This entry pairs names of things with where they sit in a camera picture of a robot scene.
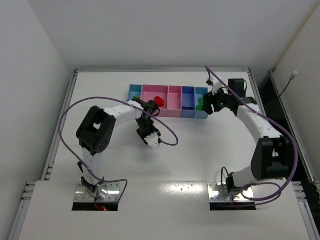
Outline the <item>green lego brick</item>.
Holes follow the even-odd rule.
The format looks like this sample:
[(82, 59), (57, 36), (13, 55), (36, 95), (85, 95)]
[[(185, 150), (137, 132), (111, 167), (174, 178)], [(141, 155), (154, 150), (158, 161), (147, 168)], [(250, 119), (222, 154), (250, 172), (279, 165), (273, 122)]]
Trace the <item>green lego brick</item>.
[(204, 105), (204, 99), (203, 98), (199, 98), (198, 99), (198, 105), (196, 106), (196, 111), (202, 111)]

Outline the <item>red round lego piece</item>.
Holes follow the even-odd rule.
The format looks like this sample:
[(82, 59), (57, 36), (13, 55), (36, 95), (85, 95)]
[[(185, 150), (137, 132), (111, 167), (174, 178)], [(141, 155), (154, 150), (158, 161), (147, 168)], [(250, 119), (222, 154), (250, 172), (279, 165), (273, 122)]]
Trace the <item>red round lego piece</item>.
[(160, 96), (156, 96), (154, 98), (155, 103), (158, 105), (159, 108), (163, 108), (165, 106), (165, 100)]

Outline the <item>purple lego brick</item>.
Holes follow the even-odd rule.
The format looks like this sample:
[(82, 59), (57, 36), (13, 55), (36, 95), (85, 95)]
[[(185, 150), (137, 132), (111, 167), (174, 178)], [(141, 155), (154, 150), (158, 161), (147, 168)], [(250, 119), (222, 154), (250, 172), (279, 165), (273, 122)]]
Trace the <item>purple lego brick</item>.
[(183, 110), (183, 111), (194, 111), (195, 108), (194, 108), (194, 107), (189, 107), (189, 106), (183, 106), (183, 107), (182, 107), (182, 110)]

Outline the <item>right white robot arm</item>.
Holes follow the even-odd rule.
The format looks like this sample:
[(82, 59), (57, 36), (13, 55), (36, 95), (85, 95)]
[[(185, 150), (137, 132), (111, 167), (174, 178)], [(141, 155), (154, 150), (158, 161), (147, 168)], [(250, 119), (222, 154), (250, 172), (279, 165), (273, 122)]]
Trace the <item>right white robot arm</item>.
[(274, 128), (261, 113), (256, 100), (246, 95), (246, 81), (229, 79), (228, 85), (224, 86), (209, 77), (206, 84), (212, 90), (203, 95), (202, 110), (212, 115), (229, 109), (245, 125), (256, 143), (250, 165), (228, 173), (226, 190), (240, 190), (265, 180), (286, 178), (291, 181), (298, 166), (297, 145), (286, 130)]

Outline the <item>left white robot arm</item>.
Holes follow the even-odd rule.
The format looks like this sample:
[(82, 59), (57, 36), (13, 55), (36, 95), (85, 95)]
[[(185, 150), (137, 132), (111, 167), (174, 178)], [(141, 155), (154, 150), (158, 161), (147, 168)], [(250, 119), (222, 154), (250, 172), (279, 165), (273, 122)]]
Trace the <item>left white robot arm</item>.
[(160, 146), (161, 133), (146, 114), (158, 112), (157, 103), (153, 100), (144, 102), (139, 98), (133, 98), (128, 103), (133, 106), (122, 104), (111, 108), (91, 107), (76, 132), (84, 162), (78, 164), (82, 172), (81, 183), (92, 193), (96, 192), (98, 185), (104, 180), (103, 152), (110, 144), (115, 127), (136, 120), (137, 133), (143, 142), (152, 150)]

